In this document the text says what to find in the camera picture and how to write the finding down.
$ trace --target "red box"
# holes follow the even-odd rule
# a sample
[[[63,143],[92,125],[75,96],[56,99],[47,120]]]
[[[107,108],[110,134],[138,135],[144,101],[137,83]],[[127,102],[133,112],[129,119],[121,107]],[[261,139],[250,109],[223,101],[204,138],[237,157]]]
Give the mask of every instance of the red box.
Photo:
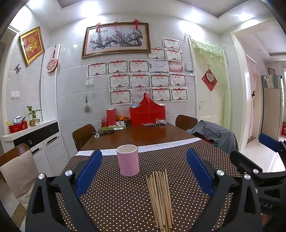
[[[106,116],[108,126],[116,125],[116,109],[106,110]]]
[[[140,106],[129,108],[132,126],[146,123],[156,123],[156,119],[166,120],[166,109],[164,105],[153,102],[147,93],[140,102]]]
[[[282,130],[281,130],[282,135],[286,135],[286,124],[283,123],[282,125]]]
[[[28,128],[27,121],[25,121],[16,125],[9,126],[9,131],[10,133],[15,133],[18,131],[25,130],[27,128]]]

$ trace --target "black drawer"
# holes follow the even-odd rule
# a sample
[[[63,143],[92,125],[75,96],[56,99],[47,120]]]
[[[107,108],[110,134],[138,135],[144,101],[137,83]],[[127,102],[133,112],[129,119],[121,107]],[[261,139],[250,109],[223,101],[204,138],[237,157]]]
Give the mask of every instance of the black drawer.
[[[33,146],[39,144],[43,140],[47,139],[48,137],[56,134],[59,132],[59,127],[57,122],[50,124],[46,127],[42,127],[38,130],[35,130],[29,134],[23,135],[20,138],[15,139],[14,146],[18,146],[21,143],[25,143],[29,146],[29,148],[32,148]]]

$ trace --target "green plant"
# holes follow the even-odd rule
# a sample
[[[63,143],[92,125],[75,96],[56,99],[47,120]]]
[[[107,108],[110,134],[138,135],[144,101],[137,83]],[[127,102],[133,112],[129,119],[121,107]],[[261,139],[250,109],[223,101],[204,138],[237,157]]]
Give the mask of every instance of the green plant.
[[[36,118],[36,112],[38,111],[42,111],[41,109],[37,109],[37,110],[32,110],[31,106],[27,106],[28,110],[30,111],[30,113],[28,114],[28,116],[32,115],[32,118]]]

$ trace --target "table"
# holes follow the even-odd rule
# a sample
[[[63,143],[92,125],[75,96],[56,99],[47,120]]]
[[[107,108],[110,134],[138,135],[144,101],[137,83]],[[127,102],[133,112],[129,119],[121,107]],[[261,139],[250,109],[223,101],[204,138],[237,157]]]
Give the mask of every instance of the table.
[[[172,231],[189,231],[208,202],[207,194],[201,191],[186,162],[186,152],[189,148],[194,148],[216,169],[222,169],[228,175],[240,176],[228,154],[200,140],[182,146],[139,153],[140,172],[134,177],[120,174],[116,155],[103,156],[100,169],[80,201],[102,232],[155,232],[145,174],[150,175],[152,171],[163,171],[166,168],[174,216]],[[72,157],[64,171],[74,169],[80,161],[86,159],[88,156]],[[57,197],[67,227],[75,230],[61,195],[57,194]],[[228,194],[214,229],[222,225],[230,201],[231,194]]]
[[[124,144],[145,146],[191,138],[195,138],[195,136],[170,123],[161,127],[127,125],[126,129],[122,131],[116,131],[109,135],[101,135],[99,138],[91,137],[82,147],[81,151],[114,149]]]

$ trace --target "pink curtain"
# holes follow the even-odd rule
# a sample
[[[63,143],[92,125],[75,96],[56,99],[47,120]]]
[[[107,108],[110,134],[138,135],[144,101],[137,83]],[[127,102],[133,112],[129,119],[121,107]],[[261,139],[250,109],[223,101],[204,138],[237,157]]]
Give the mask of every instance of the pink curtain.
[[[250,125],[249,125],[249,132],[248,132],[248,138],[250,139],[252,134],[252,128],[253,128],[253,98],[254,91],[256,88],[257,80],[259,80],[259,73],[258,73],[258,66],[256,63],[254,63],[248,56],[246,56],[248,71],[249,71],[249,79],[250,79],[250,91],[252,94],[251,98],[251,115],[250,115]]]

